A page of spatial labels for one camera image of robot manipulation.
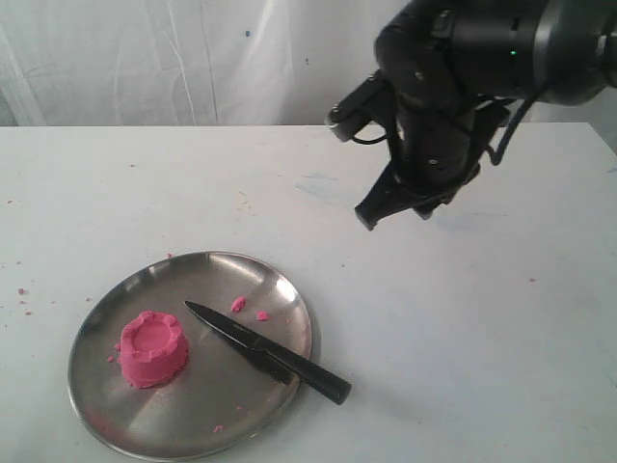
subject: white curtain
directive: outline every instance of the white curtain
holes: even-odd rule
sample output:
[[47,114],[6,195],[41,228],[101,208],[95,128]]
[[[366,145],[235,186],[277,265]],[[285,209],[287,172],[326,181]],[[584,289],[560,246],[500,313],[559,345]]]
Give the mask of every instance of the white curtain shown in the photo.
[[[322,123],[407,1],[0,0],[0,123]],[[530,118],[617,147],[615,94]]]

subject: knife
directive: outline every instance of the knife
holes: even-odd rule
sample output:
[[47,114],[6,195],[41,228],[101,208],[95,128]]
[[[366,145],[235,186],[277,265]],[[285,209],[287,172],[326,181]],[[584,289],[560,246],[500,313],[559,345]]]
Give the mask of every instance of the knife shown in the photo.
[[293,371],[305,383],[332,402],[342,404],[351,392],[351,384],[347,381],[273,340],[264,338],[246,326],[206,306],[190,301],[184,301],[184,304],[202,322],[251,352],[265,355]]

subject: knife handle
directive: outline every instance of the knife handle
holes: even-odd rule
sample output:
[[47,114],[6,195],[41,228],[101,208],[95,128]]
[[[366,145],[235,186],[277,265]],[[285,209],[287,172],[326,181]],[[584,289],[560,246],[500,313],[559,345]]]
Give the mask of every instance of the knife handle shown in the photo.
[[258,348],[263,349],[265,354],[296,373],[305,383],[335,404],[342,404],[351,392],[351,384],[347,381],[289,349],[275,342],[259,344]]

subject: metal plate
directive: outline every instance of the metal plate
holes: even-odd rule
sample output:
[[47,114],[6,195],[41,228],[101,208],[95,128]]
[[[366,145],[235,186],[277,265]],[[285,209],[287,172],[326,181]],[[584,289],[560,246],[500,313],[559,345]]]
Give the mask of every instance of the metal plate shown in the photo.
[[[198,253],[163,260],[112,289],[84,321],[70,353],[68,392],[75,411],[107,446],[138,458],[176,461],[208,455],[253,437],[291,400],[288,384],[260,370],[184,306],[191,300],[229,314],[248,298],[243,323],[261,335],[310,356],[309,313],[294,286],[269,265],[228,253]],[[259,310],[272,318],[256,320]],[[173,313],[189,341],[189,362],[170,384],[139,390],[121,376],[114,344],[141,311]],[[214,432],[217,426],[222,430]]]

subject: pink play dough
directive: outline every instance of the pink play dough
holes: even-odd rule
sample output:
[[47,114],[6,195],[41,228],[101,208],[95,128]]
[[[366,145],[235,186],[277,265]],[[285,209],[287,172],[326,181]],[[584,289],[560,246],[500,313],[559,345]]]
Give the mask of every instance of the pink play dough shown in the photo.
[[177,318],[160,312],[141,312],[122,330],[120,346],[122,375],[137,388],[173,379],[186,365],[189,353]]
[[231,311],[240,312],[242,309],[244,309],[244,306],[246,305],[247,305],[247,298],[244,296],[240,296],[231,303]]

